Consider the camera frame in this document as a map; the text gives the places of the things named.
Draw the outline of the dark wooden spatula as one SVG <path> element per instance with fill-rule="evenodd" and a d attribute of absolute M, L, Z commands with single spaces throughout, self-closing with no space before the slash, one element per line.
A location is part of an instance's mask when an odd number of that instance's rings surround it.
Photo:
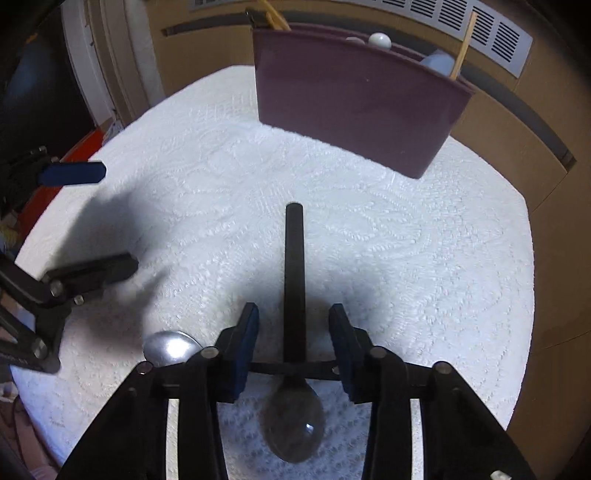
<path fill-rule="evenodd" d="M 264 14 L 262 11 L 246 8 L 245 15 L 249 19 L 249 23 L 253 29 L 270 27 L 269 21 L 266 20 L 266 14 Z"/>

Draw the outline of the metal shovel-handle spoon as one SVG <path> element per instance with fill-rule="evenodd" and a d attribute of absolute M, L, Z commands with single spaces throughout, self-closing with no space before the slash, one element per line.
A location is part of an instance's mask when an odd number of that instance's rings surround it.
<path fill-rule="evenodd" d="M 149 335 L 143 343 L 143 355 L 154 367 L 184 363 L 202 346 L 183 331 L 165 330 Z"/>

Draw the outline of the red box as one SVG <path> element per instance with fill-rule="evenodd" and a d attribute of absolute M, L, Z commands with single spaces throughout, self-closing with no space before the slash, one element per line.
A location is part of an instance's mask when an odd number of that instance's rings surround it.
<path fill-rule="evenodd" d="M 97 128 L 80 140 L 63 158 L 66 163 L 86 162 L 101 147 L 105 132 Z M 40 187 L 17 215 L 22 240 L 29 235 L 41 215 L 60 192 L 60 187 Z"/>

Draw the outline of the black-handled translucent spoon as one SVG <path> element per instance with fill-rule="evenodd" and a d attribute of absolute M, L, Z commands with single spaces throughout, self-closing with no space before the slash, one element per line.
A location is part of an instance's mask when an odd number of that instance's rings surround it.
<path fill-rule="evenodd" d="M 283 291 L 283 363 L 307 363 L 305 312 L 304 208 L 286 207 Z M 317 393 L 296 373 L 283 376 L 263 411 L 263 438 L 274 455 L 301 463 L 318 451 L 325 433 L 325 412 Z"/>

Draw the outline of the purple plastic utensil caddy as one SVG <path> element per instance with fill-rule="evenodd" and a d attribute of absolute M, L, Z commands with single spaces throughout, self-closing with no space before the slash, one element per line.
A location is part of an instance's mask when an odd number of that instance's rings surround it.
<path fill-rule="evenodd" d="M 252 28 L 259 120 L 419 179 L 474 90 L 410 49 L 354 35 L 305 23 Z"/>

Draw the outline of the grey ventilation grille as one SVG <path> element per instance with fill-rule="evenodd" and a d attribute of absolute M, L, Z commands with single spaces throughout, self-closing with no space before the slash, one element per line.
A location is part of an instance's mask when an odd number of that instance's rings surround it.
<path fill-rule="evenodd" d="M 521 77 L 530 56 L 532 36 L 512 20 L 482 1 L 349 1 L 379 13 L 384 19 L 396 17 L 462 40 L 472 16 L 476 16 L 470 46 L 512 77 Z"/>

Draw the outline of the blue plastic spoon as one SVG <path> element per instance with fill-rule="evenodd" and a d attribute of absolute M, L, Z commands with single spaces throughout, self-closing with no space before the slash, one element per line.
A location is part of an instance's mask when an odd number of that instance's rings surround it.
<path fill-rule="evenodd" d="M 432 54 L 423 58 L 420 61 L 420 64 L 441 75 L 451 78 L 452 73 L 454 72 L 456 59 L 443 50 L 436 50 Z"/>

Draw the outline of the white lace table mat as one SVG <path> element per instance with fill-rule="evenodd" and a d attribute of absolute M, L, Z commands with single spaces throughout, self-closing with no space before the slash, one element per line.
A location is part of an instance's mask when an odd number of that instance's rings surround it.
<path fill-rule="evenodd" d="M 58 463 L 142 359 L 180 330 L 202 345 L 259 307 L 256 359 L 281 356 L 284 209 L 304 208 L 308 356 L 332 355 L 329 307 L 404 360 L 451 363 L 502 425 L 513 415 L 534 320 L 522 195 L 448 139 L 422 178 L 260 123 L 254 72 L 233 66 L 172 95 L 96 155 L 96 185 L 67 187 L 18 265 L 46 271 L 127 251 L 128 281 L 74 309 L 60 371 L 14 369 Z"/>

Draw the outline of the wooden chopstick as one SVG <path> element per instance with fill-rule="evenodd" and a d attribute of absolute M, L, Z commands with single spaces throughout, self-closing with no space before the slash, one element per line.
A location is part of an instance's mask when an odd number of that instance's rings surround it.
<path fill-rule="evenodd" d="M 266 11 L 266 20 L 269 21 L 270 26 L 274 30 L 290 31 L 290 24 L 287 23 L 283 14 L 271 5 L 269 0 L 259 0 L 259 3 L 263 6 L 264 11 Z"/>
<path fill-rule="evenodd" d="M 467 30 L 465 32 L 465 36 L 464 36 L 462 44 L 460 46 L 459 53 L 456 57 L 454 66 L 453 66 L 452 71 L 450 73 L 450 79 L 453 81 L 455 81 L 458 78 L 458 76 L 460 75 L 462 65 L 464 63 L 465 57 L 466 57 L 468 49 L 470 47 L 470 42 L 471 42 L 471 39 L 473 36 L 473 32 L 474 32 L 477 20 L 478 20 L 478 14 L 475 11 L 473 11 L 471 13 L 469 23 L 467 26 Z"/>

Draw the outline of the white plastic spoon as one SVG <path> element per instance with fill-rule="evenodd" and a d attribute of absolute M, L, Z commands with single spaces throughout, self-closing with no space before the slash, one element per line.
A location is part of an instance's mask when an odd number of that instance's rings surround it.
<path fill-rule="evenodd" d="M 346 37 L 346 41 L 354 42 L 356 44 L 370 45 L 384 50 L 390 50 L 393 45 L 391 38 L 383 32 L 370 34 L 367 40 L 363 40 L 361 37 L 349 36 Z"/>

